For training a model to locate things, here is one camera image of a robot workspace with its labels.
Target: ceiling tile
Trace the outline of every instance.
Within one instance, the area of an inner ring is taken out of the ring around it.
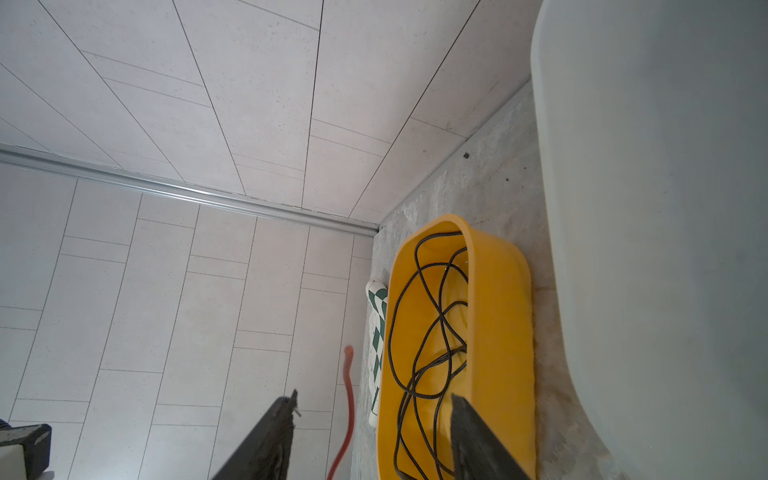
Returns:
[[[472,136],[531,75],[541,0],[483,0],[412,117]]]
[[[232,153],[304,170],[318,31],[242,2],[177,7]]]
[[[0,144],[15,147],[31,148],[37,151],[48,151],[47,148],[32,140],[30,136],[0,118]]]
[[[320,28],[323,0],[243,0],[243,2],[312,28]]]
[[[326,0],[313,116],[393,142],[476,0]]]
[[[42,0],[81,50],[200,83],[171,0]]]
[[[0,64],[102,148],[163,159],[40,3],[3,1]]]
[[[243,165],[237,165],[237,171],[249,197],[294,207],[301,205],[303,180]]]
[[[349,218],[360,220],[362,222],[381,223],[386,215],[387,214],[385,212],[379,212],[377,210],[371,210],[369,208],[358,206],[352,210],[352,214],[349,215]]]
[[[368,152],[369,154],[379,155],[380,157],[386,155],[390,145],[377,138],[368,137],[367,135],[337,127],[315,118],[312,119],[310,136],[323,138],[337,144]]]
[[[202,85],[189,81],[178,80],[155,73],[153,71],[137,68],[109,58],[99,57],[90,53],[83,54],[93,65],[93,68],[106,80],[119,81],[139,88],[156,91],[159,94],[181,100],[192,101],[196,104],[210,106],[208,93]]]
[[[382,158],[310,137],[303,207],[317,207],[348,217]]]
[[[107,82],[186,182],[243,193],[213,108]]]
[[[392,211],[464,142],[464,137],[409,118],[358,206]]]
[[[0,92],[3,119],[51,152],[117,166],[102,149],[3,67],[0,67]]]

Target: tile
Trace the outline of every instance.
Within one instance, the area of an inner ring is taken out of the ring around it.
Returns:
[[[344,347],[351,345],[355,349],[352,368],[349,377],[353,385],[360,384],[360,366],[362,365],[362,345],[366,341],[366,324],[368,299],[366,284],[371,278],[371,260],[352,258],[349,269],[349,289],[346,292],[346,308],[344,309],[344,329],[341,335],[341,350],[339,352],[339,374],[336,383],[344,383],[342,371],[344,368]]]
[[[199,407],[183,405],[162,405],[154,409],[154,425],[208,425],[219,424],[219,407]]]
[[[59,257],[19,398],[91,398],[123,268],[122,263]]]
[[[74,183],[0,164],[0,305],[43,310]]]
[[[409,118],[357,205],[393,210],[464,142],[464,137]]]
[[[14,130],[18,129],[13,138],[18,139],[19,132],[23,131],[25,136],[33,137],[36,142],[40,142],[40,145],[45,147],[43,150],[64,157],[77,156],[91,163],[117,166],[94,142],[2,66],[0,66],[0,88],[3,91],[0,97],[0,111],[3,119],[12,125]]]
[[[290,18],[309,27],[320,28],[320,13],[323,10],[322,0],[243,0],[246,3],[263,8],[274,14]]]
[[[310,227],[304,271],[336,278],[349,278],[349,259],[352,257],[353,238],[354,235],[350,233]]]
[[[46,472],[54,472],[56,480],[67,480],[72,467],[74,451],[78,447],[82,423],[48,422],[43,419],[34,422],[13,422],[14,427],[48,423],[51,426],[51,457]]]
[[[53,4],[48,2],[51,7],[57,6]],[[88,25],[89,17],[84,16],[82,22]],[[118,33],[112,28],[105,31],[108,35]],[[4,2],[0,45],[4,47],[0,63],[97,145],[163,159],[152,140],[39,2]]]
[[[338,293],[301,290],[285,390],[299,391],[300,408],[333,409],[344,301]]]
[[[0,419],[11,416],[34,339],[35,332],[31,330],[0,328]]]
[[[293,334],[309,227],[260,218],[237,328]]]
[[[313,117],[393,142],[474,7],[326,0]]]
[[[36,330],[40,323],[41,314],[42,310],[0,306],[0,327]]]
[[[71,480],[138,477],[160,377],[159,373],[99,370]]]
[[[172,2],[42,3],[81,50],[202,84]]]
[[[319,32],[243,2],[176,6],[232,153],[303,170]]]
[[[128,245],[66,236],[61,242],[61,255],[88,257],[111,262],[125,263],[125,260],[128,259],[128,249],[130,249]]]
[[[293,423],[297,429],[320,430],[331,428],[332,412],[315,412],[313,410],[300,410],[301,416],[295,415]]]
[[[355,206],[349,218],[360,220],[370,223],[381,223],[387,216],[386,212],[380,212],[370,208],[362,208],[360,205]]]
[[[121,167],[130,172],[182,181],[179,173],[176,172],[174,166],[167,160],[139,157],[137,155],[124,154],[121,151],[114,150],[107,150],[107,153],[115,162],[120,164]]]
[[[192,233],[191,228],[136,221],[101,368],[163,371]]]
[[[303,206],[348,216],[381,162],[376,155],[310,137]]]
[[[200,206],[192,254],[248,263],[256,217]]]
[[[389,150],[389,146],[392,145],[385,141],[381,141],[378,138],[359,134],[356,131],[337,127],[336,125],[331,125],[315,118],[312,119],[310,136],[356,148],[357,150],[362,150],[378,157],[384,157],[387,150]]]
[[[0,144],[14,145],[16,147],[31,148],[37,151],[48,151],[23,131],[17,129],[7,121],[0,118]]]
[[[87,410],[88,402],[17,399],[11,421],[82,423]]]
[[[213,108],[106,82],[186,182],[243,193]]]
[[[241,349],[273,350],[275,352],[290,352],[291,335],[277,333],[248,332],[237,330],[235,347]]]
[[[221,406],[244,284],[187,273],[159,403]]]
[[[194,228],[197,224],[197,211],[199,209],[200,205],[195,202],[161,197],[160,195],[142,194],[139,218],[170,223],[179,227]]]
[[[291,177],[297,180],[304,180],[304,169],[284,167],[279,164],[271,164],[257,158],[244,157],[243,155],[232,154],[235,159],[235,164],[243,167],[251,167],[256,170],[270,172],[271,174],[283,175],[284,177]]]
[[[480,2],[413,117],[469,138],[531,77],[531,37],[541,6]]]
[[[283,395],[288,357],[285,352],[233,350],[211,475],[219,471],[262,415]]]
[[[247,196],[293,207],[301,206],[304,180],[244,165],[237,165],[237,171]]]
[[[206,480],[215,426],[152,425],[139,480]]]
[[[346,293],[347,280],[334,276],[315,275],[304,273],[301,278],[301,287],[310,290],[322,290],[323,292]]]
[[[360,388],[357,386],[352,387],[352,391],[355,395],[355,405],[357,405],[357,399],[359,398]],[[349,422],[349,403],[346,398],[346,387],[344,385],[336,386],[336,402],[333,406],[333,423],[331,425],[330,444],[328,447],[328,464],[326,465],[326,475],[331,469],[331,464],[336,459],[336,455],[341,449],[341,445],[344,443],[344,437],[346,436],[346,427]],[[336,480],[349,480],[352,470],[352,449],[349,448],[346,454],[342,457],[339,466],[336,467],[336,474],[333,476]]]
[[[78,180],[65,235],[130,245],[141,194]]]
[[[135,47],[137,44],[136,40],[140,41],[143,38],[144,33],[142,32],[140,37],[131,39],[129,46]],[[184,47],[186,48],[187,53],[189,53],[189,47],[186,45]],[[84,52],[83,55],[85,55],[88,62],[96,69],[98,74],[101,75],[104,80],[119,81],[121,83],[133,85],[134,87],[156,91],[159,94],[168,95],[169,97],[191,101],[196,104],[210,107],[208,93],[202,85],[200,75],[197,74],[197,69],[194,67],[194,64],[192,65],[192,68],[195,69],[194,74],[198,78],[196,83],[179,80],[178,78],[146,70],[144,68],[134,67],[133,65],[121,61],[101,57],[100,55],[93,55],[86,52]]]
[[[330,430],[293,430],[288,480],[318,478],[328,458]]]
[[[205,273],[207,275],[228,276],[245,280],[248,271],[247,263],[230,262],[228,260],[219,260],[217,258],[197,257],[190,255],[190,262],[187,265],[187,272]]]
[[[373,237],[355,235],[355,242],[352,245],[352,256],[358,258],[373,258]]]

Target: tile grout line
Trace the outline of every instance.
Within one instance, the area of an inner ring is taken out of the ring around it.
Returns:
[[[310,231],[312,227],[306,229],[306,246],[304,247],[304,261],[301,266],[301,282],[304,281],[304,267],[306,266],[306,252],[310,248]],[[286,389],[288,388],[288,374],[290,373],[290,357],[293,354],[293,338],[296,336],[296,321],[299,318],[299,303],[301,303],[301,287],[299,287],[299,296],[296,298],[296,315],[293,317],[293,333],[290,337],[290,351],[288,352],[288,368],[286,369],[286,383],[283,387],[283,395],[286,395]]]
[[[323,11],[326,7],[326,0],[320,3],[320,25],[317,29],[317,53],[315,54],[315,78],[312,82],[312,101],[310,102],[310,127],[306,132],[306,156],[304,157],[304,178],[301,180],[301,201],[300,206],[304,205],[304,190],[306,190],[306,165],[310,161],[310,135],[312,134],[312,111],[315,109],[315,88],[317,87],[317,62],[320,60],[320,37],[323,36]]]
[[[53,399],[20,399],[20,398],[17,398],[17,400],[31,400],[33,402],[76,402],[76,403],[88,403],[88,400],[53,400]]]
[[[249,346],[233,346],[234,349],[242,349],[242,350],[259,350],[260,352],[277,352],[277,353],[290,353],[285,350],[268,350],[268,349],[254,349]]]
[[[240,316],[243,315],[243,300],[245,299],[245,287],[248,284],[248,270],[250,270],[250,259],[253,256],[253,242],[256,241],[256,228],[259,226],[259,217],[253,222],[253,236],[250,238],[250,252],[248,252],[248,264],[243,279],[243,295],[240,297],[240,309],[237,312],[237,324],[235,324],[235,335],[232,338],[232,348],[230,349],[230,361],[227,364],[227,377],[224,379],[224,392],[221,396],[221,407],[219,407],[219,419],[216,421],[216,433],[214,433],[214,447],[210,450],[210,460],[208,461],[208,476],[210,478],[210,468],[214,464],[214,451],[216,450],[216,439],[219,437],[219,424],[221,423],[221,413],[224,410],[224,399],[227,397],[227,383],[230,381],[230,370],[232,369],[232,357],[234,357],[235,340],[237,339],[237,327],[240,326]]]
[[[462,36],[462,32],[464,31],[464,28],[469,23],[469,19],[472,18],[472,16],[475,14],[475,10],[477,10],[478,5],[480,5],[480,0],[478,0],[478,2],[475,3],[475,7],[472,9],[471,12],[469,12],[469,16],[467,17],[466,22],[464,22],[464,25],[462,25],[462,29],[458,31],[458,35],[456,35],[456,38],[453,39],[453,43],[451,43],[451,46],[449,47],[448,51],[445,53],[445,57],[443,57],[442,61],[440,61],[440,65],[438,65],[437,69],[435,70],[435,74],[432,76],[432,78],[429,79],[429,82],[427,83],[427,86],[424,88],[424,91],[422,92],[421,96],[419,96],[419,99],[416,101],[415,105],[413,105],[413,109],[411,110],[411,113],[408,114],[408,117],[406,117],[406,121],[402,124],[402,127],[400,128],[400,131],[397,132],[397,135],[395,136],[395,140],[392,142],[392,144],[389,145],[389,149],[386,151],[386,154],[384,154],[384,157],[382,158],[381,162],[379,162],[379,166],[376,167],[376,170],[373,172],[373,175],[371,175],[371,178],[370,178],[370,180],[368,180],[368,184],[366,185],[366,187],[362,189],[362,193],[360,194],[360,196],[358,197],[357,201],[355,202],[355,206],[352,207],[353,211],[357,207],[357,204],[360,203],[360,199],[365,194],[366,190],[368,190],[368,186],[373,181],[373,178],[376,176],[376,172],[379,171],[379,168],[381,168],[382,164],[384,163],[384,160],[386,160],[386,156],[389,155],[389,152],[392,150],[392,146],[395,145],[395,142],[397,142],[398,137],[400,136],[402,131],[406,128],[406,125],[408,124],[408,119],[411,117],[411,115],[413,115],[413,112],[416,111],[416,108],[419,106],[419,102],[422,100],[422,98],[424,98],[424,94],[427,92],[427,90],[429,90],[429,85],[431,85],[432,81],[435,80],[435,77],[437,76],[438,72],[440,71],[440,68],[442,67],[442,64],[445,63],[446,58],[448,58],[448,55],[451,54],[451,50],[453,50],[453,46],[456,45],[456,42],[458,41],[458,38]]]
[[[195,83],[195,82],[193,82],[193,81],[184,80],[183,78],[176,78],[176,77],[173,77],[173,76],[171,76],[171,75],[168,75],[168,74],[165,74],[165,73],[160,73],[159,71],[150,70],[149,68],[139,67],[138,65],[133,65],[133,64],[127,63],[127,62],[125,62],[125,61],[121,61],[121,60],[115,60],[114,58],[105,57],[105,56],[103,56],[103,55],[99,55],[98,53],[94,53],[94,52],[92,52],[92,51],[87,51],[87,50],[80,50],[80,52],[81,52],[81,53],[87,53],[87,54],[89,54],[89,55],[93,55],[93,56],[95,56],[95,57],[106,58],[107,60],[110,60],[110,61],[116,61],[117,63],[122,63],[123,65],[128,65],[129,67],[133,67],[133,68],[139,68],[139,69],[141,69],[141,70],[145,70],[145,71],[151,71],[151,72],[152,72],[152,73],[154,73],[154,74],[163,75],[164,77],[173,78],[174,80],[183,81],[183,82],[186,82],[186,83],[188,83],[188,84],[196,85],[196,86],[198,86],[198,87],[202,87],[202,86],[203,86],[203,85],[199,85],[199,84],[196,84],[196,83]]]
[[[391,145],[393,143],[393,142],[391,143],[391,142],[388,142],[388,141],[384,141],[381,138],[376,138],[376,137],[371,137],[370,135],[361,134],[360,132],[354,131],[351,128],[340,127],[339,125],[334,125],[334,124],[329,123],[327,121],[320,120],[319,118],[312,117],[312,120],[317,120],[318,122],[320,122],[322,124],[330,125],[331,127],[336,127],[336,128],[341,128],[342,130],[351,131],[352,133],[358,134],[358,135],[362,135],[363,137],[368,137],[368,138],[372,138],[373,140],[378,140],[378,141],[382,142],[383,144]]]
[[[10,69],[8,69],[8,67],[6,67],[5,65],[3,65],[2,63],[0,63],[0,66],[2,66],[2,67],[5,69],[5,70],[8,70],[8,73],[9,73],[9,74],[11,74],[11,75],[13,75],[14,77],[16,77],[16,74],[15,74],[15,73],[13,73],[13,72],[12,72]],[[77,130],[77,131],[79,131],[81,134],[83,134],[83,136],[84,136],[84,137],[86,137],[86,138],[87,138],[87,139],[88,139],[88,140],[89,140],[89,141],[90,141],[90,142],[91,142],[93,145],[95,145],[95,146],[96,146],[96,148],[98,148],[99,150],[103,151],[103,152],[104,152],[104,155],[107,155],[107,157],[108,157],[110,160],[112,160],[112,161],[114,162],[114,164],[115,164],[115,165],[117,165],[117,166],[118,166],[120,169],[124,170],[124,168],[123,168],[123,167],[121,167],[121,165],[120,165],[118,162],[116,162],[116,161],[114,160],[114,158],[112,158],[112,156],[111,156],[110,154],[108,154],[108,153],[107,153],[107,151],[106,151],[104,148],[101,148],[101,146],[100,146],[99,144],[97,144],[96,142],[94,142],[94,141],[93,141],[93,140],[92,140],[92,139],[91,139],[89,136],[87,136],[87,135],[85,134],[85,132],[83,132],[82,130],[80,130],[80,128],[79,128],[77,125],[73,124],[73,123],[72,123],[72,122],[71,122],[71,121],[70,121],[68,118],[66,118],[66,117],[65,117],[65,116],[64,116],[64,115],[63,115],[63,114],[62,114],[60,111],[56,110],[56,108],[54,108],[54,106],[53,106],[53,105],[49,104],[47,100],[45,100],[45,99],[44,99],[44,98],[43,98],[43,97],[42,97],[40,94],[38,94],[38,92],[36,92],[36,91],[32,90],[32,89],[29,87],[29,85],[27,85],[26,83],[24,83],[24,81],[23,81],[22,79],[20,79],[19,77],[16,77],[16,80],[20,81],[20,82],[21,82],[21,83],[22,83],[22,84],[23,84],[23,85],[24,85],[26,88],[29,88],[29,91],[31,91],[33,94],[37,95],[37,96],[40,98],[40,100],[43,100],[47,106],[49,106],[50,108],[52,108],[52,109],[53,109],[53,111],[55,111],[57,114],[61,115],[61,118],[64,118],[64,120],[65,120],[65,121],[67,121],[67,123],[69,123],[69,124],[70,124],[72,127],[74,127],[74,128],[75,128],[75,130]]]
[[[230,280],[242,280],[242,281],[245,281],[244,278],[237,278],[236,276],[216,275],[215,273],[193,272],[192,270],[187,270],[186,273],[194,273],[195,275],[218,276],[219,278],[228,278]]]
[[[352,276],[352,250],[355,248],[355,240],[353,238],[352,240],[352,249],[349,251],[349,272],[346,274],[348,277]],[[344,314],[341,320],[341,335],[339,336],[339,359],[336,361],[336,373],[334,373],[334,376],[336,377],[335,387],[338,387],[339,383],[339,365],[341,365],[341,349],[344,344],[344,325],[346,324],[346,304],[349,303],[349,281],[346,285],[346,293],[344,295]],[[338,388],[333,389],[333,410],[336,409],[336,392],[338,391]],[[331,426],[333,426],[333,414],[331,414]],[[330,460],[331,456],[331,438],[330,434],[328,435],[328,454],[326,456],[326,473],[328,472],[328,461]]]
[[[252,167],[250,165],[238,164],[237,162],[235,162],[235,165],[238,166],[238,167],[250,168],[251,170],[258,170],[259,172],[264,172],[265,174],[280,175],[281,177],[285,177],[285,178],[293,178],[294,180],[303,180],[304,179],[304,176],[302,176],[301,178],[291,177],[290,175],[278,174],[277,172],[273,172],[273,171],[269,171],[269,170],[264,170],[263,168]]]
[[[179,294],[179,303],[176,305],[176,315],[174,316],[174,325],[170,328],[170,339],[168,340],[168,349],[165,351],[165,361],[163,361],[163,372],[160,374],[160,385],[157,386],[157,396],[154,399],[154,408],[152,409],[152,420],[149,425],[149,432],[147,432],[147,441],[144,443],[144,453],[141,454],[141,463],[139,464],[138,477],[141,477],[141,468],[144,467],[144,457],[147,456],[147,447],[149,446],[149,435],[152,433],[152,425],[154,422],[154,413],[157,411],[157,401],[160,399],[160,390],[163,387],[163,377],[165,376],[165,366],[168,364],[168,356],[170,354],[170,344],[174,339],[174,330],[176,329],[176,321],[179,318],[179,310],[181,308],[181,299],[184,297],[184,285],[187,283],[187,268],[190,266],[190,257],[192,255],[192,244],[194,243],[194,234],[197,231],[197,220],[200,218],[200,208],[197,208],[197,216],[194,220],[194,228],[192,229],[192,241],[190,242],[190,252],[187,254],[187,267],[184,268],[184,280],[181,283],[181,293]]]
[[[275,12],[272,12],[271,10],[267,10],[266,8],[262,8],[262,7],[256,6],[256,5],[254,5],[253,3],[244,2],[243,0],[237,0],[237,1],[238,1],[238,2],[240,2],[240,3],[244,3],[245,5],[249,5],[249,6],[251,6],[251,7],[254,7],[254,8],[258,8],[259,10],[263,10],[263,11],[265,11],[266,13],[271,13],[272,15],[275,15],[275,16],[277,16],[277,17],[280,17],[280,18],[285,18],[286,20],[290,20],[290,21],[292,21],[292,22],[294,22],[294,23],[298,23],[299,25],[303,25],[303,26],[305,26],[305,27],[307,27],[307,28],[311,28],[312,30],[319,30],[318,28],[314,28],[313,26],[311,26],[311,25],[307,25],[306,23],[302,23],[302,22],[299,22],[298,20],[294,20],[294,19],[292,19],[292,18],[286,17],[285,15],[281,15],[281,14],[279,14],[279,13],[275,13]]]
[[[82,255],[73,255],[71,253],[60,253],[59,255],[64,255],[65,257],[87,258],[89,260],[97,260],[100,262],[122,263],[123,265],[125,265],[125,262],[121,262],[120,260],[107,260],[105,258],[83,257]]]
[[[367,150],[363,150],[362,148],[353,147],[353,146],[351,146],[351,145],[343,144],[343,143],[341,143],[341,142],[338,142],[338,141],[328,140],[327,138],[318,137],[317,135],[312,135],[312,134],[310,134],[310,137],[319,138],[319,139],[320,139],[320,140],[322,140],[322,141],[328,141],[328,142],[330,142],[330,143],[332,143],[332,144],[341,145],[342,147],[347,147],[347,148],[351,148],[351,149],[353,149],[353,150],[362,151],[364,154],[373,155],[374,157],[378,157],[378,158],[384,158],[384,157],[382,157],[381,155],[378,155],[378,154],[374,154],[373,152],[369,152],[369,151],[367,151]]]
[[[227,146],[227,151],[230,152],[230,159],[232,160],[232,165],[235,167],[235,173],[237,174],[237,179],[240,181],[240,188],[243,189],[243,195],[247,195],[245,191],[245,185],[243,185],[243,179],[240,177],[240,172],[237,170],[237,164],[235,163],[235,157],[232,156],[232,149],[230,148],[230,142],[227,140],[227,136],[224,133],[224,129],[221,126],[221,120],[219,120],[219,114],[216,112],[216,107],[214,107],[214,100],[210,97],[210,92],[208,91],[208,86],[205,85],[205,78],[203,78],[203,71],[200,70],[200,65],[197,63],[197,57],[194,54],[194,50],[192,49],[192,42],[190,42],[190,38],[187,35],[187,29],[184,27],[184,23],[181,21],[181,14],[179,13],[179,9],[176,6],[175,0],[170,0],[170,2],[174,6],[174,10],[176,12],[176,17],[179,19],[179,25],[181,25],[181,31],[184,33],[184,38],[187,40],[187,45],[190,48],[190,53],[192,54],[192,59],[194,60],[194,65],[197,67],[197,74],[200,75],[200,81],[203,82],[203,88],[205,88],[205,94],[208,95],[208,101],[210,102],[210,107],[214,111],[214,117],[216,117],[216,122],[219,124],[219,130],[221,131],[221,137],[224,139],[224,143]]]
[[[210,258],[211,260],[220,260],[220,261],[222,261],[222,262],[242,263],[243,265],[247,265],[247,264],[248,264],[248,262],[238,262],[237,260],[225,260],[225,259],[223,259],[223,258],[216,258],[216,257],[206,257],[205,255],[195,255],[194,253],[192,253],[190,256],[191,256],[191,257],[202,257],[202,258]]]
[[[421,122],[421,123],[423,123],[424,125],[429,125],[430,127],[434,127],[434,128],[437,128],[438,130],[447,131],[448,133],[450,133],[450,134],[454,134],[454,135],[455,135],[455,136],[457,136],[457,137],[461,137],[461,138],[463,138],[464,140],[469,140],[469,139],[468,139],[467,137],[465,137],[464,135],[459,135],[459,134],[457,134],[457,133],[456,133],[456,132],[454,132],[454,131],[446,130],[446,129],[444,129],[443,127],[438,127],[437,125],[433,125],[433,124],[430,124],[430,123],[428,123],[428,122],[425,122],[425,121],[423,121],[423,120],[419,120],[419,119],[418,119],[418,118],[416,118],[416,117],[413,117],[413,116],[411,116],[411,117],[409,117],[409,119],[413,119],[413,120],[416,120],[416,121],[418,121],[418,122]]]
[[[152,223],[162,223],[163,225],[171,225],[172,227],[181,227],[181,228],[191,228],[191,229],[194,229],[194,227],[185,227],[184,225],[176,225],[175,223],[160,222],[159,220],[148,220],[146,218],[139,218],[139,217],[136,217],[136,220],[141,220],[141,221],[144,221],[144,222],[152,222]]]
[[[164,94],[164,93],[163,93],[163,92],[161,92],[161,91],[150,90],[149,88],[145,88],[145,87],[139,87],[138,85],[129,84],[129,83],[128,83],[128,82],[126,82],[126,81],[119,81],[119,80],[115,80],[114,78],[108,78],[108,77],[102,77],[102,78],[103,78],[104,80],[115,81],[115,82],[117,82],[117,83],[119,83],[119,84],[127,85],[127,86],[129,86],[129,87],[133,87],[133,88],[140,88],[141,90],[151,91],[151,92],[152,92],[152,93],[154,93],[154,94],[158,94],[158,95],[164,95],[164,96],[166,96],[166,97],[175,98],[175,99],[177,99],[177,100],[181,100],[181,101],[188,101],[188,102],[189,102],[189,103],[191,103],[191,104],[200,105],[201,107],[205,107],[205,108],[211,108],[211,106],[210,106],[210,105],[199,104],[199,103],[197,103],[196,101],[187,100],[186,98],[181,98],[181,97],[174,97],[173,95]]]
[[[262,333],[263,335],[282,335],[282,336],[292,336],[289,333],[269,333],[269,332],[257,332],[256,330],[245,330],[245,329],[237,329],[238,332],[251,332],[251,333]]]
[[[306,288],[305,286],[302,286],[301,290],[312,290],[313,292],[324,292],[324,293],[335,293],[336,295],[346,295],[346,293],[332,292],[330,290],[320,290],[317,288]]]
[[[56,267],[58,266],[58,258],[61,255],[61,245],[64,244],[64,233],[67,231],[67,223],[69,223],[69,215],[72,213],[72,205],[74,204],[74,195],[78,191],[78,179],[74,180],[74,189],[72,189],[72,199],[69,201],[69,211],[67,212],[67,221],[64,222],[64,232],[61,233],[61,242],[58,245],[58,255],[53,265],[53,272],[51,273],[51,282],[48,284],[48,292],[45,294],[45,300],[43,300],[43,310],[40,311],[40,320],[38,320],[38,328],[35,329],[35,334],[32,336],[32,344],[29,346],[29,354],[27,355],[27,362],[24,364],[24,370],[22,370],[22,379],[18,382],[18,388],[16,389],[16,395],[13,396],[13,403],[11,404],[11,411],[8,413],[10,419],[13,415],[13,408],[16,407],[16,400],[18,400],[18,393],[22,390],[22,383],[24,382],[24,375],[27,372],[27,366],[29,366],[29,359],[32,357],[32,349],[35,348],[35,340],[38,338],[38,331],[40,330],[40,323],[42,323],[42,312],[45,310],[45,304],[48,303],[48,295],[51,294],[51,287],[53,286],[53,279],[56,276]]]
[[[123,247],[130,247],[131,246],[131,245],[126,245],[125,243],[107,242],[106,240],[94,240],[92,238],[75,237],[74,235],[65,235],[65,237],[76,238],[78,240],[88,240],[90,242],[101,242],[101,243],[110,243],[112,245],[122,245]]]

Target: concrete floor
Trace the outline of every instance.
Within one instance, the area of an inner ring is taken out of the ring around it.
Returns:
[[[374,241],[372,278],[388,283],[399,245],[448,213],[510,240],[531,267],[538,478],[627,480],[584,414],[565,361],[530,83],[384,220]],[[365,480],[378,478],[367,375],[363,368],[351,475]]]

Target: white object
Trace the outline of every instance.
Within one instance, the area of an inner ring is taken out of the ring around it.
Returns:
[[[768,475],[768,4],[545,0],[568,366],[633,480]]]

